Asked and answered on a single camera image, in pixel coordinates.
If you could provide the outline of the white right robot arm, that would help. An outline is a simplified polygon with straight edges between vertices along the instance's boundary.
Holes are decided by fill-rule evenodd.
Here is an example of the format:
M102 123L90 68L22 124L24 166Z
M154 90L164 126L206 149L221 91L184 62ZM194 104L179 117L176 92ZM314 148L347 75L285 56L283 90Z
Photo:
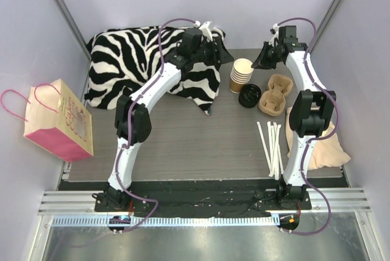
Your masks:
M320 82L308 46L297 38L296 26L275 24L271 33L271 40L264 42L252 68L274 69L282 62L290 70L299 91L289 114L293 131L291 155L275 192L276 204L289 209L305 200L310 158L316 142L329 127L336 94L327 91Z

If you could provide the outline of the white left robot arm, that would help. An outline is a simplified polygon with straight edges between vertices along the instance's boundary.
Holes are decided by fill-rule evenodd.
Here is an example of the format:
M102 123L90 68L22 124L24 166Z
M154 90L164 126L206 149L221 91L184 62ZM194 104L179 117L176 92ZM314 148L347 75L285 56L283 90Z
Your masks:
M185 29L181 41L162 58L160 70L134 94L119 98L115 114L118 137L115 163L103 191L92 195L96 205L113 207L118 212L128 208L133 199L128 189L136 157L152 130L151 110L195 64L221 66L232 62L223 39L223 35L215 35L209 29Z

